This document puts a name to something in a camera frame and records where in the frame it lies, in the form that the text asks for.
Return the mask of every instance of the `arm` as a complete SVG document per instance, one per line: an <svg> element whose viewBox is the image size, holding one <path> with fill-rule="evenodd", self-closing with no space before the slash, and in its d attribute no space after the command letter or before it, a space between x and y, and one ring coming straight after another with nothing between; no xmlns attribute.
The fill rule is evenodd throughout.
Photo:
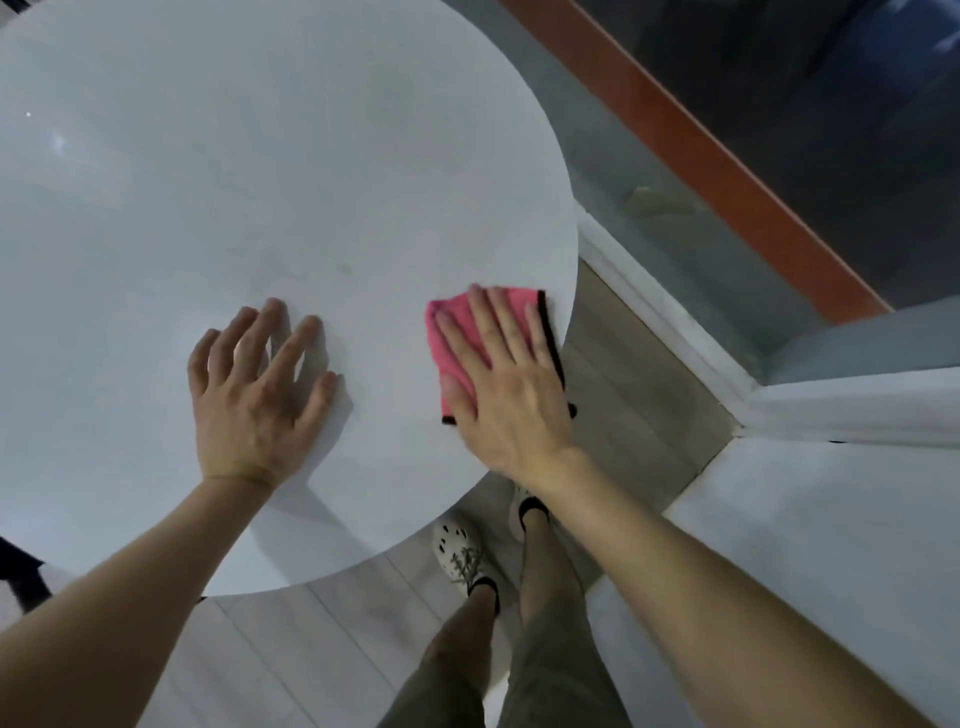
<svg viewBox="0 0 960 728"><path fill-rule="evenodd" d="M490 365L438 316L477 392L444 394L468 448L536 493L593 554L712 726L930 724L743 571L614 485L573 441L539 316L528 347L502 292L470 292Z"/></svg>
<svg viewBox="0 0 960 728"><path fill-rule="evenodd" d="M294 368L317 335L316 317L258 376L282 312L276 300L259 313L244 308L201 339L188 374L203 481L158 525L0 635L0 723L139 720L206 582L302 465L332 399L327 373L302 414L291 411Z"/></svg>

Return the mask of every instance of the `pink cloth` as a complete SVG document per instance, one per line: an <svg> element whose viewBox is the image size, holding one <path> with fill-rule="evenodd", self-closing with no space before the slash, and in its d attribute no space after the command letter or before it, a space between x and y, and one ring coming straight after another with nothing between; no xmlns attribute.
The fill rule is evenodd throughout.
<svg viewBox="0 0 960 728"><path fill-rule="evenodd" d="M528 303L534 308L538 308L540 291L535 288L504 288L503 290L507 294L510 308L514 311L516 322L520 326L520 330L523 331L523 337L529 344L530 327L527 324L527 317L523 310ZM457 361L457 357L453 355L446 345L446 339L444 339L444 335L437 326L435 317L440 310L446 311L453 317L453 320L456 321L460 327L460 331L464 333L464 336L471 345L489 364L490 358L487 356L487 350L484 349L483 342L480 340L480 331L477 330L476 322L473 320L473 313L470 311L467 294L462 293L446 301L431 301L426 306L426 315L424 318L426 321L426 340L430 345L430 355L433 356L433 361L437 365L440 374L456 377L457 381L463 384L464 389L469 392L473 402L476 403L476 391L473 389L473 383L470 381L470 377L467 376L464 368L460 366L460 362ZM544 328L546 328L549 326L549 323L544 321L543 325ZM443 395L441 395L440 408L444 416L444 422L452 422L453 413L450 412L450 406L446 403L446 400L444 400Z"/></svg>

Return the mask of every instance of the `leg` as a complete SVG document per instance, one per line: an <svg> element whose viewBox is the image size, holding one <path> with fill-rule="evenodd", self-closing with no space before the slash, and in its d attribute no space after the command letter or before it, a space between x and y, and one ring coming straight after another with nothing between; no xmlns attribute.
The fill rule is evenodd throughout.
<svg viewBox="0 0 960 728"><path fill-rule="evenodd" d="M483 728L491 637L499 612L483 549L455 516L434 524L434 553L467 600L440 628L379 728Z"/></svg>
<svg viewBox="0 0 960 728"><path fill-rule="evenodd" d="M523 637L511 665L504 728L630 728L630 720L587 621L587 603L573 565L545 509L518 490L525 531L520 613Z"/></svg>

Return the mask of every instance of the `microfiber cloth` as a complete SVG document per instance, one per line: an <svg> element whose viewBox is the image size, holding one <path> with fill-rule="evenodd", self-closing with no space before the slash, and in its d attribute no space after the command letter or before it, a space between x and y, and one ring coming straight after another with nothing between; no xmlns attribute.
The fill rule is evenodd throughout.
<svg viewBox="0 0 960 728"><path fill-rule="evenodd" d="M553 359L553 365L557 369L557 376L560 378L561 385L565 387L564 367L560 363L560 354L557 352L557 342L553 337L553 328L550 326L550 320L547 315L546 292L538 291L535 288L504 288L503 292L507 296L507 301L510 303L510 308L514 312L516 323L523 332L523 338L526 339L527 344L530 343L530 327L527 325L527 317L524 309L528 303L536 307L540 315L540 321L543 323L543 332L546 334L546 345L547 349L550 350L550 358ZM473 383L470 381L470 377L467 376L464 368L460 366L457 357L453 355L446 345L446 339L444 339L443 333L437 326L436 316L437 312L441 310L446 311L453 317L453 320L457 322L460 331L464 333L467 341L480 353L484 361L490 364L490 358L487 356L487 351L483 346L483 342L480 340L480 331L477 329L476 322L473 320L473 313L470 311L467 294L462 293L459 296L445 301L431 301L426 306L426 315L424 318L426 321L426 340L430 345L430 355L433 356L433 361L437 365L440 374L454 376L457 381L463 384L464 389L469 392L473 403L476 404L477 398L476 391L473 389ZM453 413L450 411L450 405L447 404L443 395L441 395L440 408L444 424L456 425L456 420L453 419ZM572 404L569 405L569 408L570 417L574 417L577 413L577 408Z"/></svg>

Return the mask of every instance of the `person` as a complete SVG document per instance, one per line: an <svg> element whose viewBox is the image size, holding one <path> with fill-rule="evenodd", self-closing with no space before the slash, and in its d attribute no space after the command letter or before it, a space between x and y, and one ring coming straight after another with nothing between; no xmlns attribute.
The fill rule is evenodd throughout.
<svg viewBox="0 0 960 728"><path fill-rule="evenodd" d="M524 539L524 633L501 725L630 725L593 645L554 519L606 570L706 725L929 725L840 645L618 488L576 446L535 311L528 311L528 345L502 291L473 286L469 301L486 356L449 317L439 314L437 323L476 404L455 380L442 387L466 446L517 484L511 517ZM207 580L302 465L334 397L336 377L326 373L302 412L292 410L295 367L321 325L314 316L260 374L282 311L277 300L260 311L242 308L190 356L200 485L163 521L0 635L4 726L138 721ZM466 600L397 695L385 728L483 725L498 587L481 545L455 514L438 520L435 534L438 557Z"/></svg>

